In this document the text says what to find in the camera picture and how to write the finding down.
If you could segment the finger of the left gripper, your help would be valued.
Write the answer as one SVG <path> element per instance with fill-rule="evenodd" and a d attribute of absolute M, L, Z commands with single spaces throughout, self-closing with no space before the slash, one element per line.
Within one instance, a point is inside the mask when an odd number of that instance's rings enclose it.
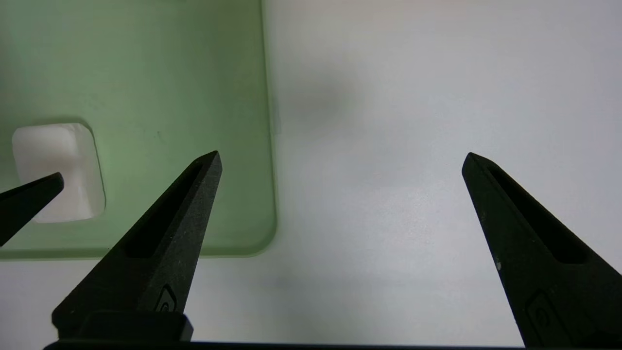
<path fill-rule="evenodd" d="M 0 195 L 0 245 L 4 246 L 64 189 L 61 173 L 53 173 Z"/>

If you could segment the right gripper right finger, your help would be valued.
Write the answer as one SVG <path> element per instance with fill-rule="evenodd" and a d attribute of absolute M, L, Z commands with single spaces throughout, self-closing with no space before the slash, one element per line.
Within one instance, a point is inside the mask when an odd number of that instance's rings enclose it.
<path fill-rule="evenodd" d="M 495 162 L 469 153 L 462 177 L 523 344 L 619 349 L 620 273 Z"/>

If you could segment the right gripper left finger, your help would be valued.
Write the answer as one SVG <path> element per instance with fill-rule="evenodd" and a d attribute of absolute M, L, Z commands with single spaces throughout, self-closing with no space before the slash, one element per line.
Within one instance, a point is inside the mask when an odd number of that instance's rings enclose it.
<path fill-rule="evenodd" d="M 60 340 L 189 341 L 184 315 L 222 175 L 196 158 L 52 313 Z"/>

